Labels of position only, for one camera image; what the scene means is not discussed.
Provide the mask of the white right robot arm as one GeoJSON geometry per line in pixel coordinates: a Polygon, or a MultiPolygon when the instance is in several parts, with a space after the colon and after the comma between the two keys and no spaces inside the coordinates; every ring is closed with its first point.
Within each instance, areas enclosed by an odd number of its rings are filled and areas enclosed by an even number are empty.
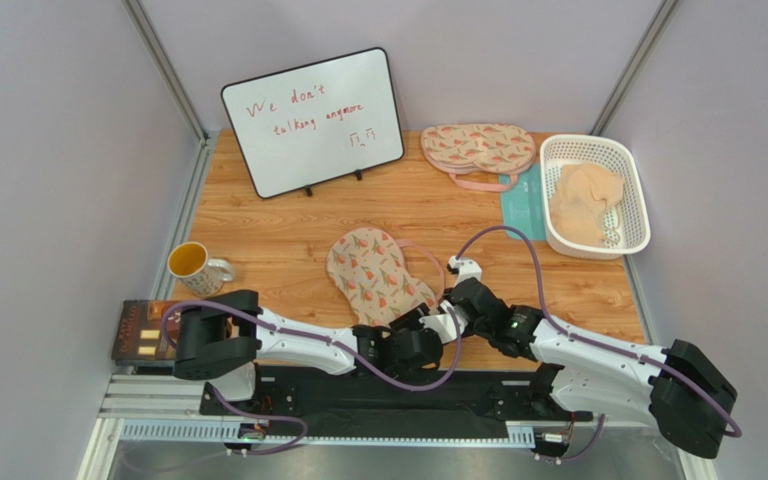
{"type": "Polygon", "coordinates": [[[507,305],[475,278],[444,294],[445,309],[511,358],[539,363],[537,396],[560,408],[656,428],[675,447],[715,458],[742,431],[731,413],[738,394],[695,344],[625,343],[537,308],[507,305]]]}

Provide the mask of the floral mesh laundry bag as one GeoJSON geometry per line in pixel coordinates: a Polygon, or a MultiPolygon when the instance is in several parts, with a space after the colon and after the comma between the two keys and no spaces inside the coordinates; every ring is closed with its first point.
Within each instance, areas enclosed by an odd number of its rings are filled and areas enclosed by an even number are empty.
{"type": "Polygon", "coordinates": [[[446,288],[441,263],[423,246],[378,228],[357,228],[330,248],[325,269],[359,323],[384,326],[418,306],[436,308],[446,288]],[[405,248],[419,251],[436,268],[437,287],[413,276],[405,248]]]}

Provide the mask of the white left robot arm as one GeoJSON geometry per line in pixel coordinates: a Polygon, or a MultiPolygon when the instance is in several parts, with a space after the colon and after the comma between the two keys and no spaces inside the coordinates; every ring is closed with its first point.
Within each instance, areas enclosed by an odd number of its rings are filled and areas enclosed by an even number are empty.
{"type": "Polygon", "coordinates": [[[459,322],[420,306],[385,327],[325,328],[278,315],[257,292],[239,290],[171,305],[160,333],[174,351],[173,375],[202,381],[229,401],[253,398],[256,363],[276,360],[342,377],[372,374],[420,392],[403,374],[439,368],[443,347],[458,338],[459,322]]]}

